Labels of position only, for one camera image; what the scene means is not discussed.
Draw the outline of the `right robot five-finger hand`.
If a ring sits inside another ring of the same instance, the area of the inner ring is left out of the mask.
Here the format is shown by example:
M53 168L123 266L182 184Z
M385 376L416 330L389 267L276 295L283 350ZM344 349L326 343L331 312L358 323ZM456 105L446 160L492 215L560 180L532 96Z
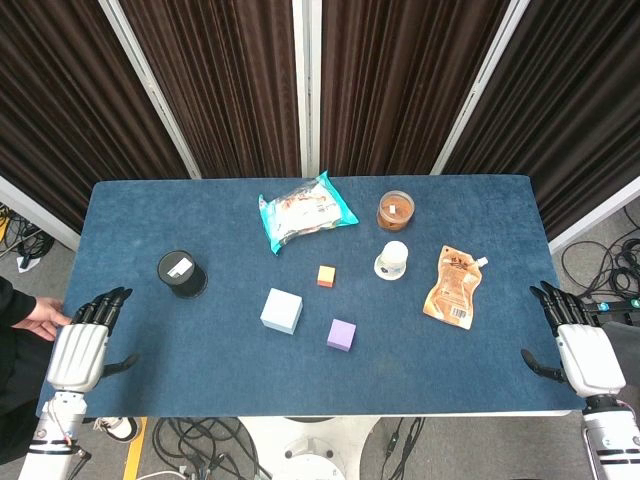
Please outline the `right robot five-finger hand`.
M605 330L575 295L546 281L530 292L540 303L558 348L561 366L541 365L523 349L521 357L537 376L566 383L580 398L614 397L626 386L614 348Z

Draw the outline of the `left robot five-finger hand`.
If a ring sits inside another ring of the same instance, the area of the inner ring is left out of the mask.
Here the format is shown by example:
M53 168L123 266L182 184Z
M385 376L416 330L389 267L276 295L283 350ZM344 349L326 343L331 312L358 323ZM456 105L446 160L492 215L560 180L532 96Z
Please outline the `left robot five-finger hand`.
M140 358L106 364L106 351L121 308L132 289L117 287L81 306L57 335L46 381L55 391L86 394L103 378L124 372Z

